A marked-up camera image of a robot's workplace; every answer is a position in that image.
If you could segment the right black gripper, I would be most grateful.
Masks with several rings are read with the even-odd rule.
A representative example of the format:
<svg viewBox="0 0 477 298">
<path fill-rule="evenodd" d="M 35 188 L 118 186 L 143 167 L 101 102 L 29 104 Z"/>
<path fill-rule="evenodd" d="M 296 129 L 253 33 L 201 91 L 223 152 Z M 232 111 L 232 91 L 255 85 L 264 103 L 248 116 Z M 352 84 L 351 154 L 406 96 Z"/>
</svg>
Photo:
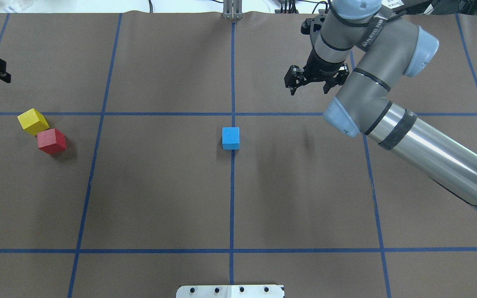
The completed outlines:
<svg viewBox="0 0 477 298">
<path fill-rule="evenodd" d="M 348 69 L 340 69 L 344 63 L 345 61 L 328 62 L 312 49 L 303 68 L 297 65 L 289 67 L 284 76 L 284 86 L 290 91 L 290 95 L 294 96 L 297 89 L 308 82 L 325 82 L 323 92 L 328 94 L 333 87 L 343 86 L 346 83 L 350 72 Z"/>
</svg>

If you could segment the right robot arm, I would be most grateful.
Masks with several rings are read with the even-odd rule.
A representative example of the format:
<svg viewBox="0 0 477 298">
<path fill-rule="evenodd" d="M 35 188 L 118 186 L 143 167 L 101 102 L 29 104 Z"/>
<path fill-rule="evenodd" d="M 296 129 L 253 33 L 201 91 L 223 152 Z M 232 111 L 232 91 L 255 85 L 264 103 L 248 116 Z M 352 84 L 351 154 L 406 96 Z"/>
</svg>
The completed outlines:
<svg viewBox="0 0 477 298">
<path fill-rule="evenodd" d="M 323 113 L 328 124 L 367 136 L 477 212 L 477 153 L 392 100 L 404 77 L 431 62 L 439 40 L 380 0 L 328 0 L 300 31 L 311 51 L 284 76 L 291 95 L 309 83 L 323 83 L 324 93 L 339 87 Z"/>
</svg>

